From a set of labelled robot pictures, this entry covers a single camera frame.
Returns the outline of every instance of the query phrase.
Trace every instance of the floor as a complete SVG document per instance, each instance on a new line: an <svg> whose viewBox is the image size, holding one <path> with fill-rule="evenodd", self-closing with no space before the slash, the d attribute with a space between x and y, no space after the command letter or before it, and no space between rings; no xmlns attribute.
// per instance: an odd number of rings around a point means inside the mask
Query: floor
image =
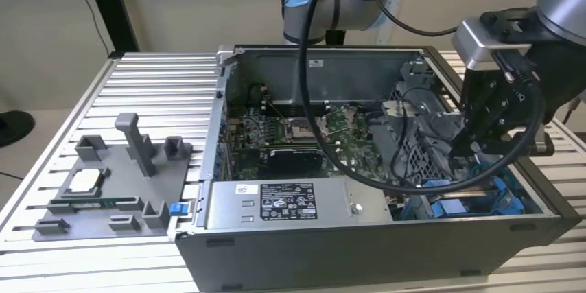
<svg viewBox="0 0 586 293"><path fill-rule="evenodd" d="M70 111L70 109L28 111L36 121L35 129L23 140L0 148L0 172L20 177L27 175ZM20 180L0 175L0 209L11 199L19 184Z"/></svg>

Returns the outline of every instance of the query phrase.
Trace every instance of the sticker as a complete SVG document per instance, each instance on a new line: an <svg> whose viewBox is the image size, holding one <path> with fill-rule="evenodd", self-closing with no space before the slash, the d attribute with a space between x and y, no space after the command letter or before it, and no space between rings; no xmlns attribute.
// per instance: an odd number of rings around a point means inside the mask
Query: sticker
<svg viewBox="0 0 586 293"><path fill-rule="evenodd" d="M261 185L261 218L265 221L315 220L317 206L313 183Z"/></svg>
<svg viewBox="0 0 586 293"><path fill-rule="evenodd" d="M310 60L309 67L310 68L323 67L323 60Z"/></svg>
<svg viewBox="0 0 586 293"><path fill-rule="evenodd" d="M258 185L237 185L238 195L255 195L258 194Z"/></svg>

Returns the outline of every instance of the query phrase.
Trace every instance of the green circuit board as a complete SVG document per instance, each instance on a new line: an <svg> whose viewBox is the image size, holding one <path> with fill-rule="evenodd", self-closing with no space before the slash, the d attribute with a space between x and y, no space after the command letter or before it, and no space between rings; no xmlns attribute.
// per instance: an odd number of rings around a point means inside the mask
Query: green circuit board
<svg viewBox="0 0 586 293"><path fill-rule="evenodd" d="M257 108L246 109L241 113L245 115L230 119L235 180L327 178L342 175L319 150L306 118L269 117ZM389 174L382 168L365 114L358 111L358 107L331 106L329 112L317 117L317 121L339 160L359 174L386 180ZM299 171L286 170L286 173L277 175L271 159L279 152L307 152L315 154L315 161L310 164L302 163Z"/></svg>

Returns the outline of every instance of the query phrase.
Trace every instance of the gray bracket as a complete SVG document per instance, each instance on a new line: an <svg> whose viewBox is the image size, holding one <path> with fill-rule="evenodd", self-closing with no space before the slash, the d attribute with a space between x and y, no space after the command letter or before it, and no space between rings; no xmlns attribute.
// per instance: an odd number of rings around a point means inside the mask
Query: gray bracket
<svg viewBox="0 0 586 293"><path fill-rule="evenodd" d="M122 113L118 115L115 127L127 137L130 157L137 160L143 175L153 176L157 173L154 162L150 159L155 152L154 145L149 136L141 135L138 123L139 116L135 113Z"/></svg>
<svg viewBox="0 0 586 293"><path fill-rule="evenodd" d="M149 135L141 135L138 120L134 113L118 116L117 127L130 145L106 145L98 135L82 137L80 158L47 205L35 241L167 235L169 205L182 198L193 146L182 137L151 143ZM88 191L72 192L83 169L99 169L102 175L90 176L95 185Z"/></svg>
<svg viewBox="0 0 586 293"><path fill-rule="evenodd" d="M67 233L67 228L70 227L64 219L59 220L39 220L35 224L35 230L42 233L42 235L54 235Z"/></svg>
<svg viewBox="0 0 586 293"><path fill-rule="evenodd" d="M109 226L114 231L141 230L141 224L134 215L113 215Z"/></svg>
<svg viewBox="0 0 586 293"><path fill-rule="evenodd" d="M169 221L171 219L171 216L169 214L167 203L163 202L159 207L159 212L155 212L151 203L147 202L147 204L145 204L145 209L143 209L143 219L145 222L147 222L149 228L151 229L167 228Z"/></svg>

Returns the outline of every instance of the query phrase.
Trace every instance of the black pole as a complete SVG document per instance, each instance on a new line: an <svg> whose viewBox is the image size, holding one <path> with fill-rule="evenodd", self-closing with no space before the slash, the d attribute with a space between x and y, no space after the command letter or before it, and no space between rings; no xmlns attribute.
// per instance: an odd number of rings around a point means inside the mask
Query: black pole
<svg viewBox="0 0 586 293"><path fill-rule="evenodd" d="M125 0L95 0L117 51L139 51Z"/></svg>

